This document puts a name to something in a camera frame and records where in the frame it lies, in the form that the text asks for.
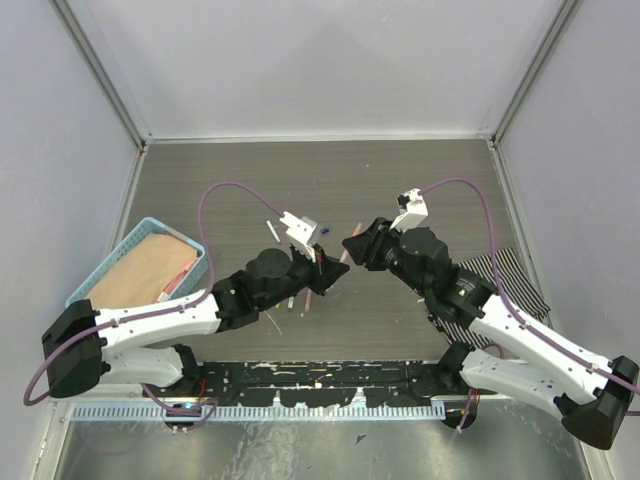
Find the pink highlighter pen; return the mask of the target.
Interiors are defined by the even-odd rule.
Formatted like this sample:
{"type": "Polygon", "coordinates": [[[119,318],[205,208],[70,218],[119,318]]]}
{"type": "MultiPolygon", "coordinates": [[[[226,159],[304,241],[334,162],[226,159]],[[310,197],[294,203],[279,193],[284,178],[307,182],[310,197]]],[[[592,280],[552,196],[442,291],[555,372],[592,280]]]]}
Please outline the pink highlighter pen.
{"type": "Polygon", "coordinates": [[[307,292],[305,295],[305,301],[304,301],[304,309],[303,309],[304,314],[307,314],[310,311],[312,298],[313,298],[312,290],[307,289],[307,292]]]}

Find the white marker blue end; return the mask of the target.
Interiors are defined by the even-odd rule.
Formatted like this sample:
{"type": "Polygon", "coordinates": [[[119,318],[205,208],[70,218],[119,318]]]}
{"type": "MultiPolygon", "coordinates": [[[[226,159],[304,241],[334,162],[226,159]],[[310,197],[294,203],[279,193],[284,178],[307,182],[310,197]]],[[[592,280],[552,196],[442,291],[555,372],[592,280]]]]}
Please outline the white marker blue end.
{"type": "Polygon", "coordinates": [[[270,220],[266,220],[265,221],[267,228],[269,229],[271,235],[273,236],[274,240],[276,241],[276,243],[281,244],[281,240],[279,235],[277,234],[274,225],[272,224],[272,222],[270,220]]]}

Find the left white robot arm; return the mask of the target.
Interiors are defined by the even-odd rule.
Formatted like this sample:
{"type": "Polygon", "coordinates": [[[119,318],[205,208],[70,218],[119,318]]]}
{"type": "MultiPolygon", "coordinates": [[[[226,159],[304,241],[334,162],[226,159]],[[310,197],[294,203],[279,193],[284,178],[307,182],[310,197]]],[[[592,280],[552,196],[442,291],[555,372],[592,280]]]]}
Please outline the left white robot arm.
{"type": "Polygon", "coordinates": [[[49,394],[70,398],[99,384],[134,383],[190,396],[201,383],[193,355],[153,344],[242,328],[305,289],[325,294],[348,270],[321,247],[312,259],[269,248],[210,291],[124,309],[73,302],[42,336],[49,394]]]}

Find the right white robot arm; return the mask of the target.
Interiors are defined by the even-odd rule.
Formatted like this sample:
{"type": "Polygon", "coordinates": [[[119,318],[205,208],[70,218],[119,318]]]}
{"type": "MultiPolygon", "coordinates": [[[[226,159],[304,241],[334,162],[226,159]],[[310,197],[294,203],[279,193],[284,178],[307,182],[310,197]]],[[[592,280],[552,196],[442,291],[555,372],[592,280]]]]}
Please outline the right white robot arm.
{"type": "Polygon", "coordinates": [[[591,352],[502,298],[484,277],[452,262],[427,227],[404,232],[378,218],[343,247],[369,271],[388,271],[424,299],[440,320],[482,335],[514,359],[493,358],[461,343],[441,358],[440,382],[451,394],[473,388],[507,395],[554,418],[600,450],[612,447],[637,393],[639,366],[626,356],[591,352]]]}

